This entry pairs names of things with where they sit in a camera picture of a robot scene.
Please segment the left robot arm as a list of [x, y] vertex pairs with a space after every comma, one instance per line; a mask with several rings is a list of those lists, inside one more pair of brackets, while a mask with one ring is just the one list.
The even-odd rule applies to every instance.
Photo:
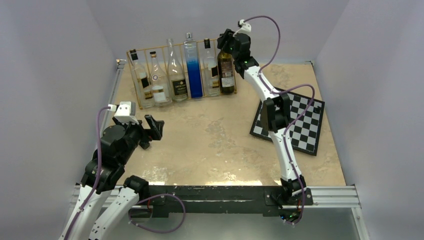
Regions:
[[151, 141], [162, 139], [165, 122], [155, 120], [150, 114], [144, 118], [149, 128], [144, 128], [141, 120], [125, 124], [113, 117], [114, 125], [101, 131], [97, 149], [85, 167], [78, 199], [61, 240], [87, 240], [103, 203], [124, 174], [125, 165], [135, 149], [146, 150]]

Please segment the clear bottle black gold label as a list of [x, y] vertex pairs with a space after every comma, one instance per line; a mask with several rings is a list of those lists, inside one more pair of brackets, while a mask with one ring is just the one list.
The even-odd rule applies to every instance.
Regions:
[[137, 96], [143, 109], [151, 108], [155, 105], [155, 101], [147, 71], [144, 65], [140, 63], [137, 51], [135, 49], [131, 49], [129, 53], [132, 62], [131, 73], [133, 80], [135, 80]]

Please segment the dark green wine bottle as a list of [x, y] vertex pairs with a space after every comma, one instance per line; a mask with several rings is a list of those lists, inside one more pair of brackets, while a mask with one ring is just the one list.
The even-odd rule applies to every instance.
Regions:
[[232, 56], [222, 50], [217, 55], [219, 86], [222, 94], [235, 92], [235, 77]]

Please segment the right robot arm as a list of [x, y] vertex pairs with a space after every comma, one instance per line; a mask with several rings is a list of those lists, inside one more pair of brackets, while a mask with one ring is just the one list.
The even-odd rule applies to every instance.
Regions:
[[279, 162], [280, 200], [302, 206], [313, 204], [291, 144], [290, 98], [286, 93], [277, 92], [264, 76], [251, 55], [251, 38], [246, 33], [226, 29], [219, 35], [217, 47], [233, 57], [236, 72], [253, 87], [262, 102], [260, 122], [272, 139]]

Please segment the clear bottle gold white label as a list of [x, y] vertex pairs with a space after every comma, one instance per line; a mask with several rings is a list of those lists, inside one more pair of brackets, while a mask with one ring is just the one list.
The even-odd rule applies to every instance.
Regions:
[[169, 92], [167, 75], [160, 66], [156, 51], [151, 51], [150, 57], [152, 65], [150, 76], [151, 90], [155, 104], [158, 106], [168, 105], [172, 102], [172, 99]]

